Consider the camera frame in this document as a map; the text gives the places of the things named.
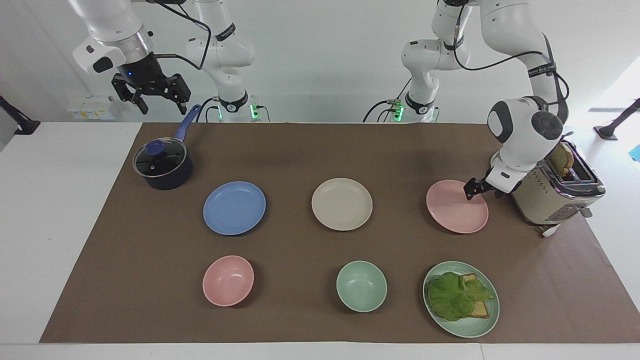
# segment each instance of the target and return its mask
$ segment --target black pot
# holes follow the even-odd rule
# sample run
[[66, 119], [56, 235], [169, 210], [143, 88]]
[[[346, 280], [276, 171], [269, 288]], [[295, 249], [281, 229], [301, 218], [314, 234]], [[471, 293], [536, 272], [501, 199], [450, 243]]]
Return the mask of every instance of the black pot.
[[147, 183], [158, 190], [171, 190], [184, 184], [193, 172], [184, 137], [191, 121], [200, 112], [194, 106], [184, 118], [173, 138], [160, 138], [148, 142], [133, 157], [133, 169]]

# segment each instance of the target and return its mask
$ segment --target pink plate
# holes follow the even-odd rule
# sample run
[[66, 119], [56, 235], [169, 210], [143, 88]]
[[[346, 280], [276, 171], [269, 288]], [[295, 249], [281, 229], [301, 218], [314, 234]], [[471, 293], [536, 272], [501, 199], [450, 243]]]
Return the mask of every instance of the pink plate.
[[253, 268], [249, 261], [229, 255], [214, 261], [204, 273], [202, 291], [217, 306], [233, 306], [244, 300], [253, 287]]
[[431, 185], [427, 208], [438, 224], [455, 233], [470, 234], [486, 225], [489, 208], [481, 195], [467, 200], [464, 185], [457, 180], [442, 180]]

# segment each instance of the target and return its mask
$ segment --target table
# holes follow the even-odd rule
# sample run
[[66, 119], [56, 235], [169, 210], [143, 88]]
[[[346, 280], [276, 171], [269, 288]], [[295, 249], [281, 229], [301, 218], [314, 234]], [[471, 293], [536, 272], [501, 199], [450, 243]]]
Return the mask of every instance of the table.
[[[77, 256], [91, 231], [115, 177], [122, 166], [139, 124], [65, 124], [45, 123], [33, 136], [16, 137], [0, 156], [0, 343], [35, 344], [51, 315]], [[640, 199], [640, 190], [627, 184], [637, 183], [640, 174], [616, 147], [600, 143], [589, 129], [578, 129], [574, 141], [583, 148], [588, 160], [604, 178], [609, 189], [605, 198], [593, 206], [595, 217], [589, 221], [636, 306], [640, 288], [633, 281], [640, 266], [633, 254], [640, 245], [627, 240], [640, 224], [632, 213], [619, 209]], [[611, 155], [617, 154], [611, 161]], [[633, 170], [620, 176], [621, 169]], [[561, 357], [613, 356], [634, 358], [640, 345], [386, 345], [347, 343], [278, 344], [202, 344], [202, 345], [1, 345], [0, 358], [30, 358], [50, 354], [71, 357], [143, 357], [184, 354], [204, 357], [215, 353], [222, 357], [317, 358], [353, 357], [370, 354], [372, 358], [433, 357], [465, 359], [502, 359], [510, 354]]]

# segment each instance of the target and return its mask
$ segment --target green bowl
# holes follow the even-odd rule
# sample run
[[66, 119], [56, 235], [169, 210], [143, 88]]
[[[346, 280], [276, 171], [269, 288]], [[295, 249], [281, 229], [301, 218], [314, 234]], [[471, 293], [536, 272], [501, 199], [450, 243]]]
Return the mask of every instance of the green bowl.
[[370, 262], [358, 260], [344, 265], [335, 287], [340, 300], [351, 310], [368, 313], [379, 308], [387, 297], [387, 280]]
[[[429, 284], [429, 281], [437, 279], [446, 272], [452, 272], [458, 275], [471, 273], [477, 275], [478, 280], [482, 285], [488, 288], [493, 293], [493, 296], [495, 296], [495, 299], [489, 299], [484, 302], [487, 310], [489, 310], [489, 319], [464, 318], [450, 322], [436, 315], [429, 303], [429, 298], [427, 296], [427, 284]], [[500, 316], [500, 301], [498, 300], [498, 294], [495, 292], [495, 288], [491, 281], [489, 281], [487, 276], [484, 276], [480, 270], [459, 261], [446, 261], [444, 263], [437, 264], [429, 270], [427, 276], [424, 278], [424, 283], [422, 283], [422, 298], [424, 299], [424, 305], [427, 307], [429, 314], [435, 322], [441, 328], [461, 338], [479, 338], [480, 336], [486, 335], [493, 329], [493, 327], [495, 327], [495, 324], [498, 322], [498, 317]]]

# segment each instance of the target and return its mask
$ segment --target bread slice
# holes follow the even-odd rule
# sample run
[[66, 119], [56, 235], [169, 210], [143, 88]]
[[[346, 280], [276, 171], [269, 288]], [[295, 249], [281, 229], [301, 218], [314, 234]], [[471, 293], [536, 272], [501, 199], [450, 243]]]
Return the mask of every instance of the bread slice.
[[571, 148], [565, 143], [558, 143], [556, 148], [551, 152], [549, 162], [551, 162], [551, 165], [560, 177], [567, 176], [574, 162]]
[[[469, 280], [477, 280], [478, 276], [476, 274], [465, 274], [462, 275], [463, 281]], [[478, 318], [478, 319], [488, 319], [489, 318], [489, 310], [486, 308], [486, 304], [484, 301], [476, 301], [474, 304], [474, 310], [469, 314], [470, 318]]]
[[484, 301], [476, 301], [474, 310], [469, 314], [470, 318], [488, 319], [489, 310], [486, 308]]

